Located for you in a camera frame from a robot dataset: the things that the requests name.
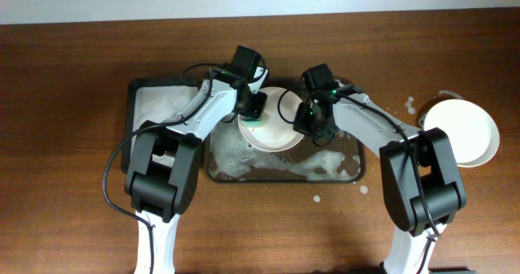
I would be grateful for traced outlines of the green yellow sponge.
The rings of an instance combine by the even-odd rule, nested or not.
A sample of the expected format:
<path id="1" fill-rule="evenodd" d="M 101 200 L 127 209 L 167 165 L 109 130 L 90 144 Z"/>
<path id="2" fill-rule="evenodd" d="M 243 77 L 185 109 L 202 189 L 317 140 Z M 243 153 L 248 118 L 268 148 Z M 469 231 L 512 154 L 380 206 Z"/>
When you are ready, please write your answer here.
<path id="1" fill-rule="evenodd" d="M 258 118 L 242 116 L 240 124 L 245 128 L 261 128 L 265 125 L 265 116 L 260 115 Z"/>

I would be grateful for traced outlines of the pink-white plate with stain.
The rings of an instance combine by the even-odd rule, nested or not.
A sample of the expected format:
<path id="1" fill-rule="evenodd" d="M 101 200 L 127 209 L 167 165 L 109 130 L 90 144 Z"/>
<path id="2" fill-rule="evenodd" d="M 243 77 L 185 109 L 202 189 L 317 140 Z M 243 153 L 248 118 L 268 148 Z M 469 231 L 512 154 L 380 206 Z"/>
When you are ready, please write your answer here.
<path id="1" fill-rule="evenodd" d="M 245 128 L 238 118 L 238 127 L 243 138 L 253 147 L 266 152 L 281 152 L 296 146 L 304 135 L 293 130 L 293 125 L 284 121 L 279 114 L 293 121 L 302 100 L 293 92 L 282 87 L 264 87 L 261 92 L 268 96 L 262 112 L 265 125 L 261 128 Z"/>

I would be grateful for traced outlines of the cream plate with stain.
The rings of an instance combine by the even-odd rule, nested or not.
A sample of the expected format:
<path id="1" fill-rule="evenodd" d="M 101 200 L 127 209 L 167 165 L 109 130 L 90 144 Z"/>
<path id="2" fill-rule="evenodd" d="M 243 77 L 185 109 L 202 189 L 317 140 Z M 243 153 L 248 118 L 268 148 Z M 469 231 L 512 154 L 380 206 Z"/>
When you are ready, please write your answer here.
<path id="1" fill-rule="evenodd" d="M 482 107 L 462 99 L 436 103 L 426 113 L 423 127 L 440 128 L 448 135 L 459 167 L 489 162 L 501 143 L 495 120 Z"/>

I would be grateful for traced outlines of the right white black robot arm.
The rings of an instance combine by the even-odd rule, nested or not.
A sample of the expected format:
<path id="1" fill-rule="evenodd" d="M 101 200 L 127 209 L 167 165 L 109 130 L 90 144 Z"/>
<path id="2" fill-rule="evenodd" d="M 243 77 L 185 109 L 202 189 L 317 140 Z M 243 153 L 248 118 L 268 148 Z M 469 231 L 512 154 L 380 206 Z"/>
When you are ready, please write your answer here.
<path id="1" fill-rule="evenodd" d="M 384 204 L 395 224 L 391 249 L 380 270 L 427 273 L 442 232 L 466 205 L 447 134 L 401 122 L 353 85 L 309 89 L 293 128 L 313 139 L 330 138 L 341 130 L 376 154 Z"/>

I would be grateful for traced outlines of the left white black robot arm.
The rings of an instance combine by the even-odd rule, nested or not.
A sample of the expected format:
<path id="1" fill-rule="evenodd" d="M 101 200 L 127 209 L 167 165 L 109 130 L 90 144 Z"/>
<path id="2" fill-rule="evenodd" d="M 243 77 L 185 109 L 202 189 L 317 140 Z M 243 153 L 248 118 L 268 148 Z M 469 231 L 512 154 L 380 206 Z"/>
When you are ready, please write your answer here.
<path id="1" fill-rule="evenodd" d="M 267 77 L 264 67 L 252 80 L 214 68 L 200 89 L 171 78 L 130 84 L 122 169 L 131 216 L 139 223 L 137 273 L 175 271 L 176 228 L 197 188 L 202 144 L 231 113 L 261 115 Z"/>

